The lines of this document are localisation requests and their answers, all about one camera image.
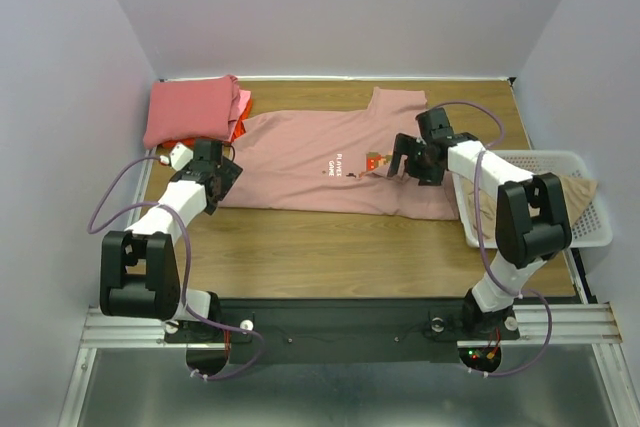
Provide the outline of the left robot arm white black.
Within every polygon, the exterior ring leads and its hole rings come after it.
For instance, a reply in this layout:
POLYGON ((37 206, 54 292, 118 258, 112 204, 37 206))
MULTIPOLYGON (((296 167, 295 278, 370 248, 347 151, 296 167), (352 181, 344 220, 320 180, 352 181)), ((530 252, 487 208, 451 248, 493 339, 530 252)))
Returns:
POLYGON ((229 145, 197 139, 189 148, 176 144, 157 160, 173 169, 155 202, 131 208, 147 212, 126 229, 105 234, 101 245, 99 306, 106 316, 161 321, 169 335, 187 328, 205 342, 228 339, 220 302, 212 292, 188 287, 178 273, 175 246, 185 245, 185 271, 191 268, 188 225, 200 214, 213 215, 242 173, 225 155, 229 145))

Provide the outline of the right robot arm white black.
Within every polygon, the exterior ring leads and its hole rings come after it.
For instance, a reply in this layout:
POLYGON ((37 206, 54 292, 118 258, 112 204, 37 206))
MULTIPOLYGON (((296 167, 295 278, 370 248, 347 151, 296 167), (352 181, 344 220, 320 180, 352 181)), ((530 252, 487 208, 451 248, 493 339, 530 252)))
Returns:
POLYGON ((460 313, 463 331, 482 337, 504 324, 530 277, 570 246, 562 184, 552 173, 514 166, 470 133, 455 132, 442 106, 417 115, 416 122, 418 136, 396 135, 388 177, 403 173, 421 186, 437 186, 452 173, 496 203, 497 252, 482 259, 485 274, 465 295, 460 313))

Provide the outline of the dusty pink printed t-shirt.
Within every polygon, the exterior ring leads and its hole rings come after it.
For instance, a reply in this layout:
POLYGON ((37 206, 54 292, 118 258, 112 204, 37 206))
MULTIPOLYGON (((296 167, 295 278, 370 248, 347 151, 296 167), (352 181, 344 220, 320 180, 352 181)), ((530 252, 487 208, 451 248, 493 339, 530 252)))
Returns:
POLYGON ((450 177, 432 187, 404 174, 387 175, 396 135, 418 135, 415 118, 426 104, 422 91, 376 87, 363 110, 282 110, 251 117, 234 143, 243 171, 221 204, 456 220, 450 177))

